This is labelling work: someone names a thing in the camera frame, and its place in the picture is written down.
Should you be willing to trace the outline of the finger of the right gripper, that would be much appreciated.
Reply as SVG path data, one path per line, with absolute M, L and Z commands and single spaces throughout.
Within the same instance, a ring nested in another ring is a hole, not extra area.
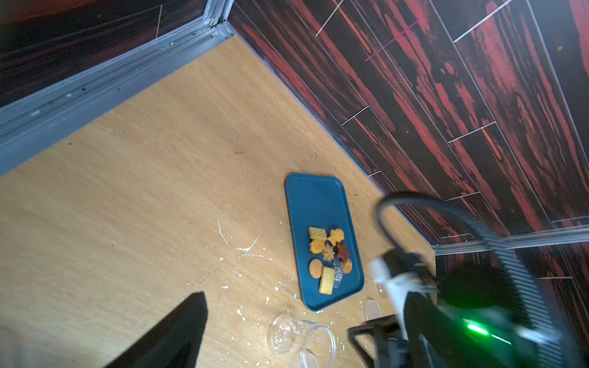
M 395 316 L 348 328 L 347 337 L 366 367 L 405 367 L 405 340 Z

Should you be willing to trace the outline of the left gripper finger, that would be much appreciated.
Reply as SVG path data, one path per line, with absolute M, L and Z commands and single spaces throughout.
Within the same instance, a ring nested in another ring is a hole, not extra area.
M 206 329 L 203 292 L 185 298 L 109 367 L 194 367 Z

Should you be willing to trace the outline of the clear jar lid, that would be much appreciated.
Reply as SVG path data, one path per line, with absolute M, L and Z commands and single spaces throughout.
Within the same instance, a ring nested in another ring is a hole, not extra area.
M 364 320 L 376 320 L 383 316 L 380 303 L 377 300 L 367 297 L 363 302 Z

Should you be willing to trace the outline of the pale yellow rectangular biscuit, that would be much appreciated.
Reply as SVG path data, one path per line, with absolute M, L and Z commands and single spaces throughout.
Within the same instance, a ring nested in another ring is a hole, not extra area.
M 334 268 L 323 267 L 321 270 L 318 292 L 324 295 L 332 295 L 334 290 L 336 271 Z

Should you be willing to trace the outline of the clear jar with yellow cookies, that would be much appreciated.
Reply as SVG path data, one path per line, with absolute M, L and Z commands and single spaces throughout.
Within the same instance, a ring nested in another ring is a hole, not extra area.
M 335 367 L 336 339 L 325 325 L 286 311 L 271 322 L 269 352 L 289 367 Z

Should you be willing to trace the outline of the orange fish cookie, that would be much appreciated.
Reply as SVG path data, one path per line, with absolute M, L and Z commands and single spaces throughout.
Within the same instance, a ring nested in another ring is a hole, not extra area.
M 314 255 L 319 255 L 325 250 L 325 241 L 320 239 L 313 239 L 309 243 L 310 252 Z

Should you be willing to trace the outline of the yellow square waffle cookie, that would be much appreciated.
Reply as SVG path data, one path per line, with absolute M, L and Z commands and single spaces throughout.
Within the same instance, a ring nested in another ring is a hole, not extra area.
M 308 228 L 308 234 L 311 240 L 320 239 L 326 241 L 328 238 L 327 232 L 324 228 L 310 226 Z

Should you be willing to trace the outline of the clear jar with star cookies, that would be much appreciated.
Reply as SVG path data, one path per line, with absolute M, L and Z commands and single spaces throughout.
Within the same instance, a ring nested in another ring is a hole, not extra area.
M 381 298 L 388 299 L 388 293 L 385 284 L 377 282 L 377 290 Z

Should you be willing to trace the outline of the orange round cookie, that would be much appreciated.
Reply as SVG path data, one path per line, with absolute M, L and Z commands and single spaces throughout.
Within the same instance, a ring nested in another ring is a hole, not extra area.
M 353 262 L 351 259 L 341 261 L 341 269 L 344 274 L 350 274 L 353 269 Z

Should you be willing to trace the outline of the brown iced star cookie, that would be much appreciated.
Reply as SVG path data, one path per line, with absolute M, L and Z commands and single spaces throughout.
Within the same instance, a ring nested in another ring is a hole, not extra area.
M 347 262 L 350 258 L 350 253 L 348 251 L 348 247 L 344 242 L 337 242 L 336 246 L 336 256 L 342 261 Z

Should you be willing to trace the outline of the yellow swirl cookie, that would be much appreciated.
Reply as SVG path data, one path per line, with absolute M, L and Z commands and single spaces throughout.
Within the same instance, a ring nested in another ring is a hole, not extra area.
M 323 252 L 321 253 L 323 260 L 326 262 L 332 262 L 335 259 L 335 251 L 332 246 L 326 245 Z

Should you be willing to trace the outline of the yellow fish shaped cookie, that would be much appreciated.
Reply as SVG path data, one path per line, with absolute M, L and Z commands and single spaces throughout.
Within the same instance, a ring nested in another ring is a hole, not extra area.
M 338 243 L 342 243 L 345 240 L 345 232 L 341 228 L 332 229 L 327 241 L 331 246 L 335 247 Z

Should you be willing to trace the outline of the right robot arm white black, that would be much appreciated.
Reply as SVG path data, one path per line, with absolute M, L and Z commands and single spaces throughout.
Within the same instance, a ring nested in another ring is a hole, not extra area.
M 470 213 L 433 196 L 396 192 L 375 206 L 400 205 L 454 217 L 496 255 L 498 268 L 462 265 L 435 278 L 420 256 L 393 244 L 371 264 L 395 314 L 352 327 L 348 339 L 368 367 L 580 367 L 582 355 L 561 314 L 502 238 Z

